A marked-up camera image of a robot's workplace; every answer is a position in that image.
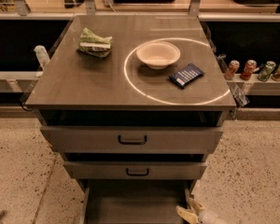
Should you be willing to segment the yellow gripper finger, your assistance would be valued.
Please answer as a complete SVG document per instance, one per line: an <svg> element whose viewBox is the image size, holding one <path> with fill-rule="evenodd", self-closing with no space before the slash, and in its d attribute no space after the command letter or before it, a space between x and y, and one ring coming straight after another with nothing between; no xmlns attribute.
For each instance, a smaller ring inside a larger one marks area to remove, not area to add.
<svg viewBox="0 0 280 224"><path fill-rule="evenodd" d="M175 210L181 218L188 222L188 224L197 224L198 217L193 211L185 209L179 205L175 208Z"/></svg>
<svg viewBox="0 0 280 224"><path fill-rule="evenodd" d="M199 215L205 209L203 204L201 204L193 198L188 198L188 201L190 207L195 211L197 215Z"/></svg>

